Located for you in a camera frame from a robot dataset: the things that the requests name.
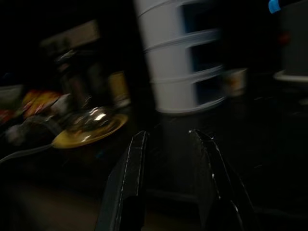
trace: white container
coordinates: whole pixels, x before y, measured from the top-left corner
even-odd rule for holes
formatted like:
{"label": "white container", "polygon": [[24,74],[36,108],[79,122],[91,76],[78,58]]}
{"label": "white container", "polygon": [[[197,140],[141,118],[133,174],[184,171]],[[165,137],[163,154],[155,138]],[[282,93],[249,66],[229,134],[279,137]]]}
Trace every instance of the white container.
{"label": "white container", "polygon": [[152,9],[158,8],[170,2],[181,3],[190,1],[196,1],[196,0],[135,0],[134,2],[135,2],[137,16],[141,16]]}
{"label": "white container", "polygon": [[221,75],[221,70],[190,75],[181,79],[153,80],[156,109],[167,114],[187,114],[204,110],[222,102],[222,90],[209,97],[207,102],[199,104],[197,101],[196,83]]}
{"label": "white container", "polygon": [[[191,48],[217,41],[218,30],[186,35],[169,43],[146,50],[146,58],[152,79],[179,79],[197,73],[193,70]],[[219,69],[216,63],[211,66]]]}
{"label": "white container", "polygon": [[185,4],[194,3],[204,3],[204,1],[164,1],[156,7],[151,7],[150,10],[143,11],[139,16],[139,25],[144,48],[147,49],[187,34],[185,30],[186,19],[182,7]]}

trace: dark background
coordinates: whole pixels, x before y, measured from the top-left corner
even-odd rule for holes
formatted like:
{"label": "dark background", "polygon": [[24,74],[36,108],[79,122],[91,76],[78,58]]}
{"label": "dark background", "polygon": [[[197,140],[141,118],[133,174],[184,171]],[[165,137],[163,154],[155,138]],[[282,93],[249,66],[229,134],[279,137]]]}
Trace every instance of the dark background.
{"label": "dark background", "polygon": [[[219,7],[225,67],[248,67],[253,73],[280,70],[280,15],[269,13],[268,0],[221,0]],[[96,19],[106,73],[125,70],[132,97],[151,96],[131,0],[3,0],[0,17],[0,76],[11,72],[30,86],[42,85],[55,70],[39,42]]]}

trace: food package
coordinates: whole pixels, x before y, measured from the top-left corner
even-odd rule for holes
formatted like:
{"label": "food package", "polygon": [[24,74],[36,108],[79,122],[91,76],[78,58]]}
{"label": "food package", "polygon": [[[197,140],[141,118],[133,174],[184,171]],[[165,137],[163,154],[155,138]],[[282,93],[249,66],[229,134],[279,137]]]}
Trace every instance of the food package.
{"label": "food package", "polygon": [[61,96],[60,93],[54,91],[29,91],[23,100],[24,117],[40,113],[44,108],[52,105]]}

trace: white plastic drawer unit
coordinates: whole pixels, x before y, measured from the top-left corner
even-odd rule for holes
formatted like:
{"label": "white plastic drawer unit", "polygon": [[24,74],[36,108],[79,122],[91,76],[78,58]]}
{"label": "white plastic drawer unit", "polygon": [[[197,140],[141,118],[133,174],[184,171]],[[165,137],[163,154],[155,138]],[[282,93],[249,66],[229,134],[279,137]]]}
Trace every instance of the white plastic drawer unit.
{"label": "white plastic drawer unit", "polygon": [[195,99],[198,105],[213,102],[224,97],[221,75],[193,83]]}
{"label": "white plastic drawer unit", "polygon": [[215,2],[191,2],[181,6],[186,33],[220,27]]}
{"label": "white plastic drawer unit", "polygon": [[153,79],[157,110],[185,114],[210,108],[224,100],[222,67],[178,79]]}
{"label": "white plastic drawer unit", "polygon": [[221,64],[221,43],[199,44],[189,48],[191,58],[191,69],[193,72],[213,68]]}
{"label": "white plastic drawer unit", "polygon": [[219,31],[194,32],[146,50],[153,79],[181,78],[220,66]]}
{"label": "white plastic drawer unit", "polygon": [[154,4],[139,15],[144,48],[188,33],[218,28],[218,18],[211,1],[169,0]]}

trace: black countertop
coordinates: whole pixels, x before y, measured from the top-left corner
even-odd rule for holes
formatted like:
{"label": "black countertop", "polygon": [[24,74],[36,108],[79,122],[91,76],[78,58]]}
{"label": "black countertop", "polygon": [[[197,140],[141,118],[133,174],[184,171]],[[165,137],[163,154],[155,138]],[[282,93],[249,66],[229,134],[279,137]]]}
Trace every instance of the black countertop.
{"label": "black countertop", "polygon": [[181,117],[133,105],[122,111],[129,116],[127,125],[97,143],[93,151],[49,150],[12,160],[1,171],[8,171],[14,179],[31,179],[98,198],[103,193],[102,182],[131,137],[146,130],[150,132],[147,194],[195,202],[188,131],[198,128],[215,139],[254,205],[304,214],[308,207],[308,113],[298,104],[297,94],[261,95],[227,99],[209,111]]}

